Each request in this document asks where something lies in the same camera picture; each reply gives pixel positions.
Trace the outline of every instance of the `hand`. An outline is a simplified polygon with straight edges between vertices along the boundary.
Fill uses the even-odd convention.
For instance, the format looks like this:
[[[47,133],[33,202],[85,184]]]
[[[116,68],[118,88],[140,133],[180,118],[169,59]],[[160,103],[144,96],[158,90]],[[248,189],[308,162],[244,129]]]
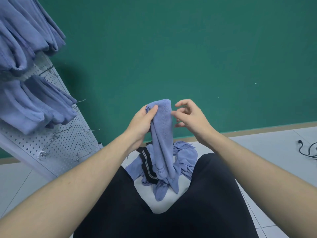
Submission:
[[[198,106],[190,99],[180,100],[175,104],[175,107],[184,107],[172,111],[172,115],[177,119],[175,127],[186,127],[195,135],[196,139],[206,145],[206,138],[208,133],[215,131],[209,124],[204,113]]]
[[[155,116],[158,106],[155,105],[151,108],[148,113],[146,113],[145,108],[147,105],[144,105],[139,112],[135,114],[131,120],[128,128],[125,133],[129,134],[133,139],[133,144],[129,152],[136,150],[142,144],[145,134],[149,131],[151,127],[151,120]]]

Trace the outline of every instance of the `perforated metal panel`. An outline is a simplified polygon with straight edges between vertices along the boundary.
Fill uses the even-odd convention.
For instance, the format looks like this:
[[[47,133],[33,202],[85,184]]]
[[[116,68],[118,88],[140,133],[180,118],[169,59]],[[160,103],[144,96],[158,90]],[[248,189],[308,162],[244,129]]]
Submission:
[[[43,53],[37,55],[34,67],[20,79],[25,80],[33,74],[41,74],[47,81],[69,93]],[[10,74],[0,75],[1,81],[12,78]],[[73,109],[78,116],[69,124],[56,125],[54,129],[45,128],[27,136],[0,120],[0,147],[50,180],[60,176],[100,149],[76,104]]]

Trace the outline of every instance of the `leg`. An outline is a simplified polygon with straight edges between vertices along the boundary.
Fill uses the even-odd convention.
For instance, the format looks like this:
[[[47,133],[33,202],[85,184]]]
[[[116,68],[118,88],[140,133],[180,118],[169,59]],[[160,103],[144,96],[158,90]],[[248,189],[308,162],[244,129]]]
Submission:
[[[233,174],[216,154],[198,159],[188,190],[164,214],[184,234],[258,237]]]
[[[77,237],[126,237],[138,232],[140,220],[153,215],[134,182],[120,166],[95,206],[74,232]]]

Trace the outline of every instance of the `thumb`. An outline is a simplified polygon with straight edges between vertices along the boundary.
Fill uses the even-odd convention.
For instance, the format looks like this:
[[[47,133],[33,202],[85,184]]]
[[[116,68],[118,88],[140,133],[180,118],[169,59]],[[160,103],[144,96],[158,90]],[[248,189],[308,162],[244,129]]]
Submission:
[[[184,123],[187,121],[189,116],[188,114],[182,113],[180,111],[172,111],[172,115]]]
[[[148,113],[145,115],[145,118],[146,119],[149,119],[150,121],[154,118],[156,112],[158,111],[158,106],[157,105],[154,105],[153,108],[151,108]]]

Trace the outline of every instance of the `pile of clothing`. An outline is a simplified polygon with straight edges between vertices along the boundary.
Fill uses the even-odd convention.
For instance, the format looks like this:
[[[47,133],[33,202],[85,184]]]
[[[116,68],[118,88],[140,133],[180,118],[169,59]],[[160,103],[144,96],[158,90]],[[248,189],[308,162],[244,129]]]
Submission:
[[[125,170],[133,180],[142,176],[142,184],[152,185],[155,199],[161,201],[169,187],[178,194],[181,174],[192,179],[198,154],[191,144],[183,141],[173,144],[171,101],[164,99],[150,103],[146,111],[154,105],[158,105],[158,111],[151,121],[152,142],[137,149],[140,155]]]
[[[28,135],[35,130],[68,124],[77,116],[77,102],[43,77],[0,84],[0,119]]]
[[[39,51],[52,56],[65,35],[38,0],[0,0],[0,71],[20,76]]]

